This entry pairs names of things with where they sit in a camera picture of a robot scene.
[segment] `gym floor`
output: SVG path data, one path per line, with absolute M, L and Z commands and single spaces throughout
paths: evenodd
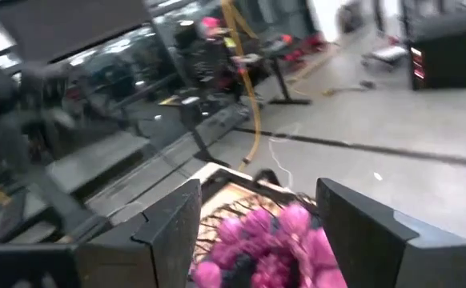
M 295 88 L 307 96 L 291 91 L 292 97 L 310 98 L 310 106 L 269 105 L 261 112 L 262 131 L 341 145 L 262 136 L 258 153 L 244 172 L 272 168 L 284 185 L 310 195 L 315 194 L 317 178 L 331 178 L 466 238 L 466 90 L 413 92 L 403 67 L 388 73 L 372 66 L 368 73 L 360 65 L 360 55 L 374 50 L 376 34 L 370 27 L 359 33 L 362 37 L 298 83 Z M 361 80 L 375 82 L 377 89 L 321 94 L 357 86 Z M 257 90 L 263 95 L 277 93 L 271 81 Z M 254 129 L 252 122 L 239 128 L 244 131 L 232 131 L 210 148 L 234 168 L 254 141 L 254 135 L 245 131 Z M 191 160 L 183 168 L 193 173 L 203 164 Z M 173 174 L 139 201 L 149 205 L 182 181 Z

